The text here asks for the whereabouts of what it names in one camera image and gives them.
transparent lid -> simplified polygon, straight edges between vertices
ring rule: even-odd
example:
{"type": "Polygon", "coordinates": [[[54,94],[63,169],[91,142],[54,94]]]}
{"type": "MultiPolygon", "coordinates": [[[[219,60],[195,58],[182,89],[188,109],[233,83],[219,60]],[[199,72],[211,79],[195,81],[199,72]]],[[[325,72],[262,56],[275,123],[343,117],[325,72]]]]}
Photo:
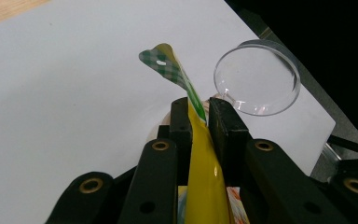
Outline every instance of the transparent lid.
{"type": "Polygon", "coordinates": [[[300,91],[296,57],[268,40],[250,40],[217,63],[214,85],[223,99],[243,113],[268,116],[292,105],[300,91]]]}

table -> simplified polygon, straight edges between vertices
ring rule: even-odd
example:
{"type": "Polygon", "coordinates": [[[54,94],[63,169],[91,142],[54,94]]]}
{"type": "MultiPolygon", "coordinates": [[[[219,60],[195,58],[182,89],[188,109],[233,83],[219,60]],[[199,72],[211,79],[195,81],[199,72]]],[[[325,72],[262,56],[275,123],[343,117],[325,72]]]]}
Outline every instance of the table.
{"type": "MultiPolygon", "coordinates": [[[[218,59],[256,38],[222,0],[50,1],[0,22],[0,223],[43,223],[79,175],[137,164],[186,96],[141,51],[169,43],[206,100],[218,59]]],[[[307,175],[335,126],[304,87],[279,115],[241,117],[307,175]]]]}

yellow plastic object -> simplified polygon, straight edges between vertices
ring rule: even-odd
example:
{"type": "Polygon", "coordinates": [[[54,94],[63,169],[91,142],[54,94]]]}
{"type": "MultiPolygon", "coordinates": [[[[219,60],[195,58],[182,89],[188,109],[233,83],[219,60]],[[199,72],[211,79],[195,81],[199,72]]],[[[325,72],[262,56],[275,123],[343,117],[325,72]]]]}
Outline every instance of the yellow plastic object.
{"type": "Polygon", "coordinates": [[[190,173],[186,201],[186,224],[234,223],[223,172],[214,154],[206,125],[189,103],[188,117],[193,129],[190,173]]]}
{"type": "Polygon", "coordinates": [[[145,50],[140,60],[187,92],[188,117],[193,130],[186,196],[186,224],[234,224],[225,180],[214,154],[205,111],[195,88],[168,44],[145,50]]]}

clear glass dish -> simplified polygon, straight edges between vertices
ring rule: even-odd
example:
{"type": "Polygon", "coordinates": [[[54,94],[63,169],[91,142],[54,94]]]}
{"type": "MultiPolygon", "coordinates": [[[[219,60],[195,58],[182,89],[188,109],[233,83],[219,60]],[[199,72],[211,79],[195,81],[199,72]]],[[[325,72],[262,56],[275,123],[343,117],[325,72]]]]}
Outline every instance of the clear glass dish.
{"type": "Polygon", "coordinates": [[[268,40],[249,40],[227,52],[217,63],[214,85],[234,108],[269,116],[290,107],[299,95],[296,57],[268,40]]]}

green checkered fabric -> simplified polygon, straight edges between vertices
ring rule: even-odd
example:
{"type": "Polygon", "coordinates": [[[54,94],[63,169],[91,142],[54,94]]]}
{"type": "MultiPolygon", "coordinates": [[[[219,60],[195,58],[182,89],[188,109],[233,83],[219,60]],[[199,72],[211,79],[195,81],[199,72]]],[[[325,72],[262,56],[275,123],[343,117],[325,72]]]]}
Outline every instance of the green checkered fabric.
{"type": "Polygon", "coordinates": [[[206,122],[202,102],[194,90],[193,85],[188,79],[185,71],[181,67],[173,64],[173,62],[171,62],[169,58],[158,49],[150,49],[141,52],[139,54],[139,59],[147,66],[160,73],[163,77],[187,91],[187,96],[200,119],[206,122]]]}
{"type": "Polygon", "coordinates": [[[139,54],[139,59],[169,81],[187,90],[180,68],[175,66],[160,50],[145,50],[139,54]]]}

